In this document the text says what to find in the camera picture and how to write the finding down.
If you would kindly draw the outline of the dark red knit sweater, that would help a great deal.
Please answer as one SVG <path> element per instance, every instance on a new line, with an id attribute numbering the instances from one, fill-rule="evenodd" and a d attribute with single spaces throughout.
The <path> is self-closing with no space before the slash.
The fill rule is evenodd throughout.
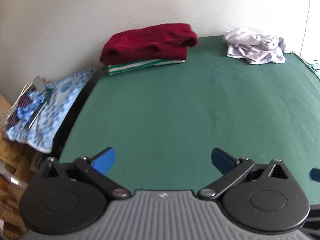
<path id="1" fill-rule="evenodd" d="M 114 34 L 104 45 L 100 61 L 105 65 L 140 60 L 186 60 L 187 49 L 196 46 L 197 35 L 186 23 L 165 23 Z"/>

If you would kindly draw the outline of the cardboard boxes clutter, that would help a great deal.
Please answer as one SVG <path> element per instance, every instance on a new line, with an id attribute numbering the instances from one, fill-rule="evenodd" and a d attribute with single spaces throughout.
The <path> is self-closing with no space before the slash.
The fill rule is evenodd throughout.
<path id="1" fill-rule="evenodd" d="M 1 131 L 1 234 L 19 239 L 27 228 L 19 204 L 35 171 L 31 168 L 37 152 L 26 144 L 11 141 Z"/>

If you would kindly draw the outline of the blue white patterned cloth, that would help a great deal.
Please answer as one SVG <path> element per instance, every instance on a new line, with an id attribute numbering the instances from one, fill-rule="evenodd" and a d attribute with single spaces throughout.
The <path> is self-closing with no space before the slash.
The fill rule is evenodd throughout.
<path id="1" fill-rule="evenodd" d="M 45 96 L 38 92 L 28 93 L 32 103 L 27 107 L 18 107 L 17 116 L 20 121 L 6 131 L 9 140 L 27 144 L 42 153 L 50 153 L 57 131 L 94 73 L 94 68 L 87 68 L 45 84 L 46 89 L 50 92 L 50 99 L 45 103 L 32 125 L 29 125 L 31 116 L 36 107 L 44 102 Z"/>

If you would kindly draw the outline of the small grey clip box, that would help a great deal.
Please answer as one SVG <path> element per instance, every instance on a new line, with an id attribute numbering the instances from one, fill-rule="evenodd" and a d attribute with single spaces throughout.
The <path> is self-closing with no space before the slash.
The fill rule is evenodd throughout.
<path id="1" fill-rule="evenodd" d="M 37 90 L 39 93 L 43 93 L 46 90 L 44 79 L 40 76 L 37 76 L 33 82 L 32 86 L 35 90 Z"/>

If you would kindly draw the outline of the green table cover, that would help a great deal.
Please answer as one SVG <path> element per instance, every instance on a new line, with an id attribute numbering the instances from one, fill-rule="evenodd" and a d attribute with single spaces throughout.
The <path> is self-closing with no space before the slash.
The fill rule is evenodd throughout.
<path id="1" fill-rule="evenodd" d="M 60 161 L 107 147 L 107 176 L 135 191 L 198 191 L 220 177 L 218 147 L 257 163 L 282 160 L 319 202 L 319 79 L 296 55 L 283 64 L 228 58 L 220 37 L 205 37 L 185 63 L 102 75 L 68 137 Z"/>

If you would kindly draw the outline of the crumpled lavender white garment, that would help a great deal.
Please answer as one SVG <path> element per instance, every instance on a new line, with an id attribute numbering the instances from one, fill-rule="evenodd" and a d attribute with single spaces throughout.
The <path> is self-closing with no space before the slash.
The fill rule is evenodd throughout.
<path id="1" fill-rule="evenodd" d="M 239 28 L 222 37 L 227 44 L 227 56 L 245 59 L 249 64 L 285 63 L 286 45 L 282 37 L 250 34 Z"/>

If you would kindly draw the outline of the green white striped folded shirt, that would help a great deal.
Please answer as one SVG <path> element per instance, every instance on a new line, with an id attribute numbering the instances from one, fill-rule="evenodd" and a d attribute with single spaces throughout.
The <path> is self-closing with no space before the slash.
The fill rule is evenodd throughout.
<path id="1" fill-rule="evenodd" d="M 142 60 L 131 63 L 122 63 L 116 65 L 108 65 L 106 67 L 109 76 L 121 74 L 125 72 L 130 72 L 133 70 L 144 69 L 153 66 L 163 66 L 167 64 L 180 64 L 184 63 L 185 60 L 165 60 L 165 59 L 155 59 L 155 60 Z"/>

